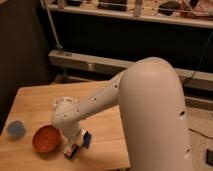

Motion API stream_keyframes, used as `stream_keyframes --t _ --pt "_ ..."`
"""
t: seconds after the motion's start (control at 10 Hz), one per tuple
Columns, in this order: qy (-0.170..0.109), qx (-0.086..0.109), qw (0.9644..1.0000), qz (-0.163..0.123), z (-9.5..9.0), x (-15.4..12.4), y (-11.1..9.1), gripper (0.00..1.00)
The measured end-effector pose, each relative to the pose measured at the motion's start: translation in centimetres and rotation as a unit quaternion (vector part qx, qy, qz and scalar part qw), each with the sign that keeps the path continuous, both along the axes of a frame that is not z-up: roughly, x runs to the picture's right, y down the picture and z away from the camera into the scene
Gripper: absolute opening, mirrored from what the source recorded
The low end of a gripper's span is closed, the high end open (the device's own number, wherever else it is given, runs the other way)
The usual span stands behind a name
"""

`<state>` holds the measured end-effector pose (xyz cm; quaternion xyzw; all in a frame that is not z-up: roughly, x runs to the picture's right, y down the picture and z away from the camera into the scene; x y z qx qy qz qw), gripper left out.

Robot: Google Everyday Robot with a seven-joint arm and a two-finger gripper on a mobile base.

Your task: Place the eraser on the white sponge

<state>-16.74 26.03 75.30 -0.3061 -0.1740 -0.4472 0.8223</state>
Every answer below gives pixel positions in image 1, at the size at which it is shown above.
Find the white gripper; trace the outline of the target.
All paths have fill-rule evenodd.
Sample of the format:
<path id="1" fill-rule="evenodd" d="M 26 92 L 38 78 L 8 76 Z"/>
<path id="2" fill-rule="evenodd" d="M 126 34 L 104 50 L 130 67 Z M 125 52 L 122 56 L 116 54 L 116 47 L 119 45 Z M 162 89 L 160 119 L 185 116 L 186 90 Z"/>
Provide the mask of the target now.
<path id="1" fill-rule="evenodd" d="M 72 137 L 68 140 L 63 154 L 67 158 L 72 158 L 77 150 L 81 147 L 89 148 L 92 135 L 85 129 L 82 129 L 75 137 Z"/>

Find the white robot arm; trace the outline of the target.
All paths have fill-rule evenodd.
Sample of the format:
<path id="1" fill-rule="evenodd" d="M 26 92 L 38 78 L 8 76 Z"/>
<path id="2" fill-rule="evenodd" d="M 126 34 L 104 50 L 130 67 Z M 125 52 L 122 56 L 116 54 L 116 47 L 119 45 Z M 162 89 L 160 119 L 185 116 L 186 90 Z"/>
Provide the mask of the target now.
<path id="1" fill-rule="evenodd" d="M 80 101 L 60 99 L 52 125 L 71 139 L 81 120 L 113 106 L 132 171 L 193 171 L 183 88 L 170 63 L 145 58 Z"/>

